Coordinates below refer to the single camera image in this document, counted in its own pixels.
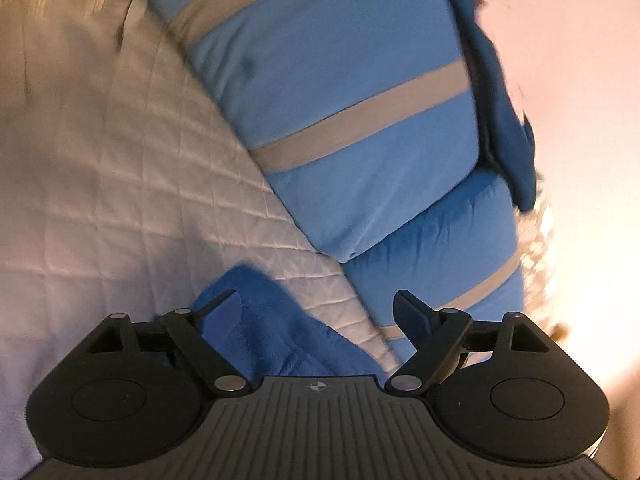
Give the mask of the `silver floral cushion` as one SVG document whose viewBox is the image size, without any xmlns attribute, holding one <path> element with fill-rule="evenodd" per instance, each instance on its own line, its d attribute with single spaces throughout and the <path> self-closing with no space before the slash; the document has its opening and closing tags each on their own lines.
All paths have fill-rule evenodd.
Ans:
<svg viewBox="0 0 640 480">
<path fill-rule="evenodd" d="M 558 313 L 554 218 L 542 174 L 537 174 L 535 205 L 527 212 L 514 211 L 514 218 L 524 281 L 525 313 L 559 344 L 570 334 L 570 329 Z"/>
</svg>

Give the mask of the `grey quilted bedspread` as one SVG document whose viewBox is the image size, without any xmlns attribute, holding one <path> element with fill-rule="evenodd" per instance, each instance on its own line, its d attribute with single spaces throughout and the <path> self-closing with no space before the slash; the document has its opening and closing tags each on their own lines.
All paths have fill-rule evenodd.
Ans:
<svg viewBox="0 0 640 480">
<path fill-rule="evenodd" d="M 398 361 L 272 192 L 148 0 L 1 0 L 1 474 L 29 393 L 112 312 L 188 306 L 238 263 Z"/>
</svg>

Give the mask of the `blue striped cushion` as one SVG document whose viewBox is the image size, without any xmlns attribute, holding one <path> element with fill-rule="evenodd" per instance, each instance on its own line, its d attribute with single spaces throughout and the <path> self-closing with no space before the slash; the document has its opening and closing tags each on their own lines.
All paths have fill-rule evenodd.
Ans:
<svg viewBox="0 0 640 480">
<path fill-rule="evenodd" d="M 319 252 L 346 262 L 480 157 L 448 0 L 151 0 Z"/>
<path fill-rule="evenodd" d="M 459 185 L 343 270 L 402 362 L 414 353 L 393 315 L 407 289 L 434 310 L 456 308 L 479 321 L 524 310 L 524 280 L 511 195 L 487 169 Z"/>
</svg>

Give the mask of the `blue fleece jacket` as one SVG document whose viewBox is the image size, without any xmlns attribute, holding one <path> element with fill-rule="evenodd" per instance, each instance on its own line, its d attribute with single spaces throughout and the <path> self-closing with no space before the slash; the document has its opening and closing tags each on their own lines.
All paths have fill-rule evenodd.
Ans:
<svg viewBox="0 0 640 480">
<path fill-rule="evenodd" d="M 266 377 L 371 376 L 382 368 L 356 344 L 308 315 L 285 289 L 251 266 L 236 266 L 209 285 L 189 309 L 228 289 L 240 296 L 240 317 L 220 354 L 257 388 Z"/>
</svg>

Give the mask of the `right blue striped cushion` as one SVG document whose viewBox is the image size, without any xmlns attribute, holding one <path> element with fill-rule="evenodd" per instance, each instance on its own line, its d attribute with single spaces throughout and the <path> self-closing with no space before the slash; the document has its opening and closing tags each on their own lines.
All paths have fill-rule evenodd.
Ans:
<svg viewBox="0 0 640 480">
<path fill-rule="evenodd" d="M 414 353 L 393 315 L 407 289 L 434 310 L 456 308 L 479 321 L 524 310 L 524 280 L 511 195 L 487 169 L 459 185 L 343 270 L 402 362 Z"/>
</svg>

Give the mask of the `dark blue folded garment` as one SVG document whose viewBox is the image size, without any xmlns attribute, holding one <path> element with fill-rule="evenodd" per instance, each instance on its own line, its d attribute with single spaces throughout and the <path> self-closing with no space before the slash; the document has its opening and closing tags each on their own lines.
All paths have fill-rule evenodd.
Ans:
<svg viewBox="0 0 640 480">
<path fill-rule="evenodd" d="M 476 21 L 476 0 L 449 0 L 468 62 L 477 117 L 480 159 L 498 172 L 521 212 L 536 202 L 535 137 L 526 117 L 518 117 L 506 91 L 494 44 Z"/>
</svg>

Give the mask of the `left blue striped cushion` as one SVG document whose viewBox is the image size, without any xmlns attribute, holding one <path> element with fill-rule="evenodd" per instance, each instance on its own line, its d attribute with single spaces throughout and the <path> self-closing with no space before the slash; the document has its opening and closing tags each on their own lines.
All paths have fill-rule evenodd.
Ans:
<svg viewBox="0 0 640 480">
<path fill-rule="evenodd" d="M 319 252 L 346 262 L 480 157 L 448 0 L 151 0 Z"/>
</svg>

